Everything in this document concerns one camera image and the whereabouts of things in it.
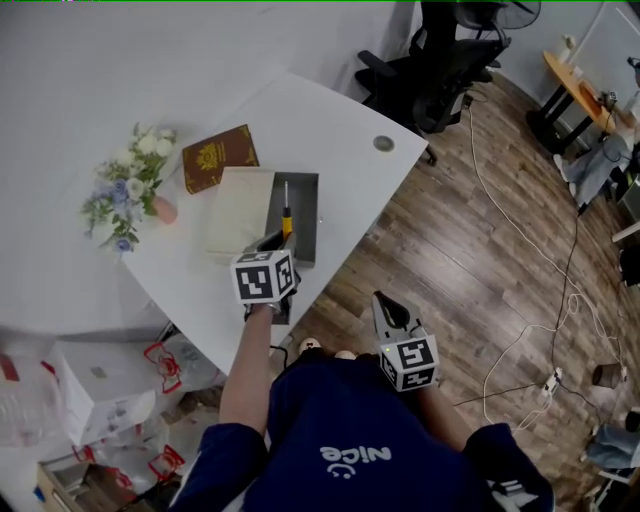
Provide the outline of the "brown ornate book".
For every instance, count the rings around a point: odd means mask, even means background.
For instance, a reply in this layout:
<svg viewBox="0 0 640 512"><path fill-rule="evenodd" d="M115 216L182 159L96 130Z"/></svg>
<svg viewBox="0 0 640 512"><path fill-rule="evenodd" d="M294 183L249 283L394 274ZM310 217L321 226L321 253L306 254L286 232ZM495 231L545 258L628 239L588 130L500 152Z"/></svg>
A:
<svg viewBox="0 0 640 512"><path fill-rule="evenodd" d="M257 167L259 160L247 124L182 150L186 191L192 195L218 185L226 167Z"/></svg>

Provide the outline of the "grey box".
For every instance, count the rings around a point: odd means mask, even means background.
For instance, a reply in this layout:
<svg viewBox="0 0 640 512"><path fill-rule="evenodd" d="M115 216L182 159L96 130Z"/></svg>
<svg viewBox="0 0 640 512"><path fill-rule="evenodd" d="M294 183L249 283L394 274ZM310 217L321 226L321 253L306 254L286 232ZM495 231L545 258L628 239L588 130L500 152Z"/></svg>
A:
<svg viewBox="0 0 640 512"><path fill-rule="evenodd" d="M281 227L285 183L288 183L293 232L297 238L296 259L301 267L313 268L316 263L319 175L288 172L274 174L265 227L266 234Z"/></svg>

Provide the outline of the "brown cylinder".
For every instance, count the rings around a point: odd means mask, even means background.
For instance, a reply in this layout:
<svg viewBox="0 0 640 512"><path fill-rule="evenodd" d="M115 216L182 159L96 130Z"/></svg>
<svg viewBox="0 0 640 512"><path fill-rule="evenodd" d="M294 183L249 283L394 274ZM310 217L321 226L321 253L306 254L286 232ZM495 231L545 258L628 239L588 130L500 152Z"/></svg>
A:
<svg viewBox="0 0 640 512"><path fill-rule="evenodd" d="M620 363L598 365L592 374L593 386L615 389L623 380L622 365Z"/></svg>

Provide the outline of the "round wooden table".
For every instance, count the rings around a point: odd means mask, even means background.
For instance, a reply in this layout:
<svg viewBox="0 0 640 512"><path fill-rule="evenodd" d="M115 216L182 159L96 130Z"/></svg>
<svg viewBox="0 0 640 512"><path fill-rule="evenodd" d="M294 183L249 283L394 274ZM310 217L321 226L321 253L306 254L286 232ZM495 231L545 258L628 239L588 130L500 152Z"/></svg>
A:
<svg viewBox="0 0 640 512"><path fill-rule="evenodd" d="M543 59L559 86L540 109L530 110L525 116L527 125L542 146L552 154L562 155L591 125L600 129L600 139L613 133L616 128L613 113L601 101L595 103L581 95L579 83L586 80L578 79L567 63L560 63L549 51L543 52ZM584 112L584 119L566 136L561 136L555 123L574 103Z"/></svg>

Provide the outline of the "light wooden cabinet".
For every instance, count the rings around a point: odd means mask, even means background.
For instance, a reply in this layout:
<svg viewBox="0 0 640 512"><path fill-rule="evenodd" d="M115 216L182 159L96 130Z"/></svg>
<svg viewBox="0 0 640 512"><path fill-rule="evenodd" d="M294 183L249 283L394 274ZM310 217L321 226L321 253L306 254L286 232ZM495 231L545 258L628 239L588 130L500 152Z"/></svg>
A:
<svg viewBox="0 0 640 512"><path fill-rule="evenodd" d="M39 462L34 495L45 512L96 512L87 481L91 464L66 455Z"/></svg>

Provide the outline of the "navy blue shirt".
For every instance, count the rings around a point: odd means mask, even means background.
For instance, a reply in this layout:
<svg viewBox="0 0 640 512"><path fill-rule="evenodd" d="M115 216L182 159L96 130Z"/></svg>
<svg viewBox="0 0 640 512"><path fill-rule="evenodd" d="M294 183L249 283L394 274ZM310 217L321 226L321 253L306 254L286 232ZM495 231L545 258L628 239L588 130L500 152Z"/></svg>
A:
<svg viewBox="0 0 640 512"><path fill-rule="evenodd" d="M554 512L549 482L504 424L461 450L436 439L366 360L293 365L265 434L208 428L170 512Z"/></svg>

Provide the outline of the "white carton box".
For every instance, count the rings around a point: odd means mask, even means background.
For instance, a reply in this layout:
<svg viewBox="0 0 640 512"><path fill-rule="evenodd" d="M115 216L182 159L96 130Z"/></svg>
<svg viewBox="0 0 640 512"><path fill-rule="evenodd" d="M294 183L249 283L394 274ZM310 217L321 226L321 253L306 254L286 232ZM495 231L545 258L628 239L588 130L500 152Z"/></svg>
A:
<svg viewBox="0 0 640 512"><path fill-rule="evenodd" d="M58 341L48 358L64 401L63 426L75 445L115 435L158 415L161 378L144 342Z"/></svg>

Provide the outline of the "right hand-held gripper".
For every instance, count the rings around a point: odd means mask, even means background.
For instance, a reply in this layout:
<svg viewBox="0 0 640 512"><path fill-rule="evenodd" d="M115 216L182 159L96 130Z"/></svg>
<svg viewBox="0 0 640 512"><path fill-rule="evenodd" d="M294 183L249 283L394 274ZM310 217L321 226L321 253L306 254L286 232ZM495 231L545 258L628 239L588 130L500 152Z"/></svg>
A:
<svg viewBox="0 0 640 512"><path fill-rule="evenodd" d="M439 370L437 343L434 335L417 327L421 325L419 308L410 301L375 291L372 313L378 344L382 345L380 368L392 387L406 392L433 385ZM407 339L387 343L388 325L412 331Z"/></svg>

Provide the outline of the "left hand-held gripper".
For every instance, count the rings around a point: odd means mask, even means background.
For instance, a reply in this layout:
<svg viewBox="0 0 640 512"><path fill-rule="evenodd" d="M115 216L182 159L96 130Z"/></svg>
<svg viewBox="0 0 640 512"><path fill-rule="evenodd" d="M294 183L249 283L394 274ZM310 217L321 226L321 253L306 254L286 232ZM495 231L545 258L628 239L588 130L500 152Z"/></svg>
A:
<svg viewBox="0 0 640 512"><path fill-rule="evenodd" d="M245 319L257 305L274 310L272 324L288 325L293 296L300 276L296 269L297 235L286 239L281 230L247 246L230 264L237 302L245 307Z"/></svg>

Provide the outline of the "flower bouquet in pink vase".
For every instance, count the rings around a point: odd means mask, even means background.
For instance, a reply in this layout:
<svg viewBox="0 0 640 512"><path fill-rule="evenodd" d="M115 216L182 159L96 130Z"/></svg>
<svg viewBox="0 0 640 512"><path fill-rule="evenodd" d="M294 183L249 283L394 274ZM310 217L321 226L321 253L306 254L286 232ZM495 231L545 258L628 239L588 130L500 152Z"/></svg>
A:
<svg viewBox="0 0 640 512"><path fill-rule="evenodd" d="M124 149L94 168L93 188L79 208L86 238L119 256L134 252L140 227L158 215L154 201L176 141L174 129L137 123Z"/></svg>

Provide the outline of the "person's left forearm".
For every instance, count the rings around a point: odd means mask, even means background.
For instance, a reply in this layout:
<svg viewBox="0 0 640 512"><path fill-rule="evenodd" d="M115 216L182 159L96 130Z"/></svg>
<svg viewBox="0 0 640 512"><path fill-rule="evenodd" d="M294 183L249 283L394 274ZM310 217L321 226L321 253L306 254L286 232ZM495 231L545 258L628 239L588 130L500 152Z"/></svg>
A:
<svg viewBox="0 0 640 512"><path fill-rule="evenodd" d="M252 307L223 389L219 419L266 432L271 387L270 351L274 309L267 304Z"/></svg>

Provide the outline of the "black standing fan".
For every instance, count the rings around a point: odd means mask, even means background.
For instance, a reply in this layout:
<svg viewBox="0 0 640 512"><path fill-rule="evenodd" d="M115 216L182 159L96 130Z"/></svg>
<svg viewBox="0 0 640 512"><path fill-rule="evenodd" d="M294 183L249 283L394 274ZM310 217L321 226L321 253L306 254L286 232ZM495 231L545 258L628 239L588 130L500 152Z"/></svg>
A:
<svg viewBox="0 0 640 512"><path fill-rule="evenodd" d="M504 30L520 30L532 25L540 15L540 0L505 0L500 2L496 24Z"/></svg>

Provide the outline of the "white power strip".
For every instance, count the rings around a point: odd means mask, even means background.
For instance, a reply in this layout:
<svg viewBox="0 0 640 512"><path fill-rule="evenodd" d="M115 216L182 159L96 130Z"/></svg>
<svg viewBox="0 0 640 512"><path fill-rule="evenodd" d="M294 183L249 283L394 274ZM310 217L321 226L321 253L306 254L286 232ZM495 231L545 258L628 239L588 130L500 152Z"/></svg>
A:
<svg viewBox="0 0 640 512"><path fill-rule="evenodd" d="M555 367L552 374L547 378L541 387L541 393L545 398L551 398L562 381L563 371L560 367Z"/></svg>

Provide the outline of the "yellow handled screwdriver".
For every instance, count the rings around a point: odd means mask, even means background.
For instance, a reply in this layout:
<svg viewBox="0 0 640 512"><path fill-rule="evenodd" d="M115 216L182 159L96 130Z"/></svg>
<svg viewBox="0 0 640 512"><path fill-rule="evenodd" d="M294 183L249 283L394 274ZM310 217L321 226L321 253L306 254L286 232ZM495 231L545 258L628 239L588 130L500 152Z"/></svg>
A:
<svg viewBox="0 0 640 512"><path fill-rule="evenodd" d="M281 217L283 238L287 239L293 233L293 217L289 203L289 183L284 182L284 207Z"/></svg>

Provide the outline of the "beige flat box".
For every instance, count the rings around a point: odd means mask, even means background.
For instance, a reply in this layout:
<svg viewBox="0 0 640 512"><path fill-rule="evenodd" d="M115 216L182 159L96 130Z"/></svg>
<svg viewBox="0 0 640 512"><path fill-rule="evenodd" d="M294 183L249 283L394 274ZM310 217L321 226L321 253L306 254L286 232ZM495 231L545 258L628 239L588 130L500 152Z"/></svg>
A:
<svg viewBox="0 0 640 512"><path fill-rule="evenodd" d="M260 167L226 167L207 216L205 251L229 264L266 234L275 172Z"/></svg>

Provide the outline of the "pile of clear water bottles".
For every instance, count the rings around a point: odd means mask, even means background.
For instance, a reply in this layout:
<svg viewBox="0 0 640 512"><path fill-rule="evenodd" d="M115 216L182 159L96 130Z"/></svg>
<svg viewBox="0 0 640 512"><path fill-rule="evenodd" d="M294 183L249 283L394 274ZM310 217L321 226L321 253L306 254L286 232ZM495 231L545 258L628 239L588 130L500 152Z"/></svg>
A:
<svg viewBox="0 0 640 512"><path fill-rule="evenodd" d="M67 455L75 445L63 426L64 401L48 363L54 344L34 352L0 345L0 497L16 510L31 510L35 500L36 466L50 457ZM188 338L177 333L162 341L144 342L144 356L161 378L161 412L146 421L96 442L129 443L126 433L157 419L185 394L222 384L225 374Z"/></svg>

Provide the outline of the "white desk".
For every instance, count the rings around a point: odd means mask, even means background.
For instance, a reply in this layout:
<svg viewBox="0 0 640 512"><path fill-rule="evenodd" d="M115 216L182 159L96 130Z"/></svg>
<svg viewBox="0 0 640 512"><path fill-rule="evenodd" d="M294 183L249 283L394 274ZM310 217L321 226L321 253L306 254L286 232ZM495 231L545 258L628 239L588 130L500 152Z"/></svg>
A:
<svg viewBox="0 0 640 512"><path fill-rule="evenodd" d="M291 321L297 323L377 220L428 143L368 107L319 84L285 74L220 125L247 124L260 163L319 175L316 263L302 271ZM389 153L373 139L395 142ZM140 234L123 261L167 317L221 371L236 354L243 309L227 266L205 253L215 191L177 192L177 220Z"/></svg>

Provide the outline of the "person's right forearm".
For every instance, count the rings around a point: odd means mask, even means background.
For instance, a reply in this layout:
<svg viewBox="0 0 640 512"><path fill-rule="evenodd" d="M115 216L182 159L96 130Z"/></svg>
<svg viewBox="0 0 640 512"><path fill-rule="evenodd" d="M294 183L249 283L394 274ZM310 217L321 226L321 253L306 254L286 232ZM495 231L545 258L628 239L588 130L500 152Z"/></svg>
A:
<svg viewBox="0 0 640 512"><path fill-rule="evenodd" d="M426 430L451 449L462 452L473 431L436 385L420 388L415 399Z"/></svg>

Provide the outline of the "black office chair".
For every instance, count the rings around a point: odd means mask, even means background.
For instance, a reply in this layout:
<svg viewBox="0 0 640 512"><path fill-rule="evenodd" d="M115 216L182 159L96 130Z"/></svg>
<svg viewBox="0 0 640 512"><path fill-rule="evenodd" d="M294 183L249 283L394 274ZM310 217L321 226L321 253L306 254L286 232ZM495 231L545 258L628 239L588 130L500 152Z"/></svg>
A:
<svg viewBox="0 0 640 512"><path fill-rule="evenodd" d="M365 68L355 80L364 105L420 134L443 132L460 121L464 96L511 39L499 23L502 1L420 3L422 23L406 57L385 62L358 53Z"/></svg>

